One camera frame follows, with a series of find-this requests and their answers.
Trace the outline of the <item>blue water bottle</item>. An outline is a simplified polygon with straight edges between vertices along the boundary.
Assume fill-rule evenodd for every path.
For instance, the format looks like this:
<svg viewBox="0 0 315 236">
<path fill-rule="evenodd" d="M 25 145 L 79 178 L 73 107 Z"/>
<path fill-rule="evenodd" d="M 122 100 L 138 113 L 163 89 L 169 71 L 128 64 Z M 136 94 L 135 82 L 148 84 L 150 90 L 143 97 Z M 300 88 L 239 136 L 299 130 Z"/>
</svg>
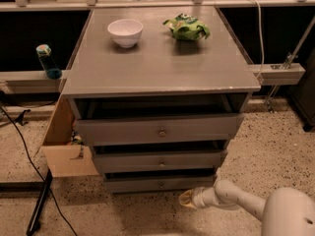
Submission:
<svg viewBox="0 0 315 236">
<path fill-rule="evenodd" d="M 58 80 L 62 77 L 62 72 L 52 57 L 51 48 L 47 44 L 41 44 L 36 48 L 38 60 L 51 80 Z"/>
</svg>

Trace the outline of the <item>grey drawer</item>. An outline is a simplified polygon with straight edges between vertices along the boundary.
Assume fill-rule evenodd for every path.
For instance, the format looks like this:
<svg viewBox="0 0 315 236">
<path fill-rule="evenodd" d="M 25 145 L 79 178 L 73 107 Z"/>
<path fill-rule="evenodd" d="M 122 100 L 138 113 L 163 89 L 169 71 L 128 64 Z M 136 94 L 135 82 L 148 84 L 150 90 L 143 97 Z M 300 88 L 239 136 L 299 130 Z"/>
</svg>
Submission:
<svg viewBox="0 0 315 236">
<path fill-rule="evenodd" d="M 142 172 L 218 168 L 226 155 L 225 149 L 131 152 L 95 155 L 93 162 L 100 173 Z"/>
<path fill-rule="evenodd" d="M 212 187 L 217 175 L 212 168 L 105 173 L 104 186 L 111 193 L 184 190 Z"/>
<path fill-rule="evenodd" d="M 243 114 L 214 114 L 78 120 L 76 130 L 92 147 L 230 140 L 243 119 Z"/>
</svg>

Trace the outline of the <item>grey top drawer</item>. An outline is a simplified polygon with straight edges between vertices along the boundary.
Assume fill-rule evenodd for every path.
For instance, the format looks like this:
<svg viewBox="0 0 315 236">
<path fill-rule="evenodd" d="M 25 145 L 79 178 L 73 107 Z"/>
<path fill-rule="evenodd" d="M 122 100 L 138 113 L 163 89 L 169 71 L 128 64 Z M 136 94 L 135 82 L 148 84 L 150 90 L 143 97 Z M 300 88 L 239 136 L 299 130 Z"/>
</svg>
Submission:
<svg viewBox="0 0 315 236">
<path fill-rule="evenodd" d="M 243 114 L 214 114 L 78 120 L 76 130 L 92 147 L 230 140 L 243 119 Z"/>
</svg>

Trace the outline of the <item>black flat bar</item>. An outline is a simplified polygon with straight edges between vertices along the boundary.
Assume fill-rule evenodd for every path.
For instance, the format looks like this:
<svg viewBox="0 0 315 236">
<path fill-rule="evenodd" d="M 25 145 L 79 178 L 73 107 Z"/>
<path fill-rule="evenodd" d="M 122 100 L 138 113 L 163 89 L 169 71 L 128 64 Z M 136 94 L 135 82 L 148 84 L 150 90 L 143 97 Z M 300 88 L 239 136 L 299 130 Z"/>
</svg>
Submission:
<svg viewBox="0 0 315 236">
<path fill-rule="evenodd" d="M 37 198 L 36 205 L 34 207 L 31 220 L 27 229 L 27 236 L 33 236 L 33 234 L 40 228 L 39 219 L 41 216 L 41 212 L 43 210 L 46 198 L 48 196 L 48 192 L 50 190 L 52 182 L 52 174 L 51 171 L 48 171 L 46 177 L 41 184 L 41 189 L 39 193 L 39 197 Z"/>
</svg>

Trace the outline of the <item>grey bottom drawer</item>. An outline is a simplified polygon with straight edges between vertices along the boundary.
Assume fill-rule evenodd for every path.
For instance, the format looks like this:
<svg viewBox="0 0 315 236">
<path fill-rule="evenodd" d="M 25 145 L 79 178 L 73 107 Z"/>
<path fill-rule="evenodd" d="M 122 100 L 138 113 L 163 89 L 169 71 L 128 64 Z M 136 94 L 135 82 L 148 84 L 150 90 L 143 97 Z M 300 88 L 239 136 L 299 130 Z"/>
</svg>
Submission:
<svg viewBox="0 0 315 236">
<path fill-rule="evenodd" d="M 104 186 L 111 193 L 184 190 L 212 187 L 217 175 L 212 168 L 105 173 Z"/>
</svg>

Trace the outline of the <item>white ceramic bowl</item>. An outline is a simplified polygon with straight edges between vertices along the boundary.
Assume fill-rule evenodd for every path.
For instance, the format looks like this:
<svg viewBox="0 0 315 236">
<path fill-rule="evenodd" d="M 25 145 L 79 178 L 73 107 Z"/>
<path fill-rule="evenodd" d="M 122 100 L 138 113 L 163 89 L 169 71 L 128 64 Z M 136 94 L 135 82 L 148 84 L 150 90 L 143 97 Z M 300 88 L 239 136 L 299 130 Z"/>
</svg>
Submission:
<svg viewBox="0 0 315 236">
<path fill-rule="evenodd" d="M 111 39 L 120 47 L 130 48 L 139 41 L 143 24 L 133 19 L 121 19 L 110 23 L 107 31 Z"/>
</svg>

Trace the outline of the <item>grey middle drawer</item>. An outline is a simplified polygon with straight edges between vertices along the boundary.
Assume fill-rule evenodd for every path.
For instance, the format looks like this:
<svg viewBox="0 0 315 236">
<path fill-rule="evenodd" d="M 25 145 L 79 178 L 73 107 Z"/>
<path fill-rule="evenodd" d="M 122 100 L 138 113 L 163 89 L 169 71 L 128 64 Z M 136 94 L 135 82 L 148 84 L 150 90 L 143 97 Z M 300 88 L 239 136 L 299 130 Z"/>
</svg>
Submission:
<svg viewBox="0 0 315 236">
<path fill-rule="evenodd" d="M 226 155 L 225 149 L 131 152 L 95 155 L 93 162 L 100 173 L 142 172 L 218 168 Z"/>
</svg>

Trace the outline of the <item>diagonal metal strut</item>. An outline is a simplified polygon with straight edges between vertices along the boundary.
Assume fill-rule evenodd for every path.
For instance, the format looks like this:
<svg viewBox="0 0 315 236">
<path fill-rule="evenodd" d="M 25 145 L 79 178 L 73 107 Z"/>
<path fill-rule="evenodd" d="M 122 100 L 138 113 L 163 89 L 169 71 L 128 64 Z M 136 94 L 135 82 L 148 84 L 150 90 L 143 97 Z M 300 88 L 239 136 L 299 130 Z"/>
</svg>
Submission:
<svg viewBox="0 0 315 236">
<path fill-rule="evenodd" d="M 290 53 L 288 52 L 284 61 L 280 64 L 280 65 L 272 65 L 271 68 L 272 69 L 283 69 L 283 70 L 287 70 L 290 65 L 292 64 L 293 60 L 297 57 L 298 51 L 301 48 L 302 44 L 304 43 L 305 39 L 307 38 L 308 34 L 311 32 L 312 28 L 315 25 L 315 16 L 312 18 L 310 24 L 308 25 L 308 27 L 306 28 L 304 34 L 302 35 L 301 39 L 298 41 L 296 47 L 294 48 L 293 52 Z M 265 104 L 268 108 L 268 111 L 270 113 L 274 113 L 274 109 L 272 107 L 272 98 L 276 95 L 276 93 L 278 92 L 279 88 L 281 86 L 280 85 L 275 85 L 272 86 L 270 91 L 268 92 L 267 96 L 265 97 Z"/>
</svg>

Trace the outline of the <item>green crumpled chip bag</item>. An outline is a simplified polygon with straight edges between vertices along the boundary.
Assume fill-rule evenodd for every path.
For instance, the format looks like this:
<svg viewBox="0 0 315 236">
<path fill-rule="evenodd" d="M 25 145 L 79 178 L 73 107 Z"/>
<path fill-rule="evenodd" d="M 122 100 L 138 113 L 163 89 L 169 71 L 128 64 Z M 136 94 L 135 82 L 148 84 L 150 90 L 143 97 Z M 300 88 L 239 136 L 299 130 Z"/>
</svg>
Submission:
<svg viewBox="0 0 315 236">
<path fill-rule="evenodd" d="M 179 14 L 173 19 L 164 21 L 163 24 L 169 27 L 172 37 L 176 40 L 196 41 L 210 36 L 206 24 L 187 14 Z"/>
</svg>

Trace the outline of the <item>grey wooden drawer cabinet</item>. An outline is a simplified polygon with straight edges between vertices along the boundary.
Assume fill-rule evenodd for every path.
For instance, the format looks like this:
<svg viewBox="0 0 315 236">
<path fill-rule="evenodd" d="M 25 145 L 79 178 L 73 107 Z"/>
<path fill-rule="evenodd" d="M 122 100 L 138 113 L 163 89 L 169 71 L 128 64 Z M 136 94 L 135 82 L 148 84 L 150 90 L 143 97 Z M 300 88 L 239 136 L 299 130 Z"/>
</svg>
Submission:
<svg viewBox="0 0 315 236">
<path fill-rule="evenodd" d="M 164 21 L 194 16 L 207 39 L 176 40 Z M 107 27 L 121 19 L 143 24 L 139 41 L 123 48 Z M 243 114 L 260 85 L 212 6 L 110 8 L 93 11 L 63 88 L 78 120 Z M 89 146 L 95 155 L 226 150 L 230 140 Z"/>
</svg>

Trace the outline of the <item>open cardboard box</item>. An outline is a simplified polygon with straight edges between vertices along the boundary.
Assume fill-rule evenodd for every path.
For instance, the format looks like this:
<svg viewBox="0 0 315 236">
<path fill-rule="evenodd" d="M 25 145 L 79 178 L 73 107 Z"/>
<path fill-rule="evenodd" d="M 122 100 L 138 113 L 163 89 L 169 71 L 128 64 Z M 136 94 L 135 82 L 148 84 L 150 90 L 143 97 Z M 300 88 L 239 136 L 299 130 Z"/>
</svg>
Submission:
<svg viewBox="0 0 315 236">
<path fill-rule="evenodd" d="M 53 177 L 92 176 L 98 172 L 88 147 L 71 142 L 75 116 L 70 103 L 60 97 L 45 132 L 40 152 L 45 155 Z"/>
</svg>

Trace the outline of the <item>dark cabinet at right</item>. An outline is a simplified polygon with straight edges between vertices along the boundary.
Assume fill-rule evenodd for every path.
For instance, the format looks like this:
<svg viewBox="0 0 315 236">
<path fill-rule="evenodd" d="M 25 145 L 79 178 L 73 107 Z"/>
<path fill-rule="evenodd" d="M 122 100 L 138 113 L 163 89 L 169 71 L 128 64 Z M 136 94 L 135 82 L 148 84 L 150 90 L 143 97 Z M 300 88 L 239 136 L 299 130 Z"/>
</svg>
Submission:
<svg viewBox="0 0 315 236">
<path fill-rule="evenodd" d="M 315 49 L 306 61 L 306 72 L 299 83 L 290 90 L 294 109 L 303 120 L 303 131 L 310 132 L 315 127 Z"/>
</svg>

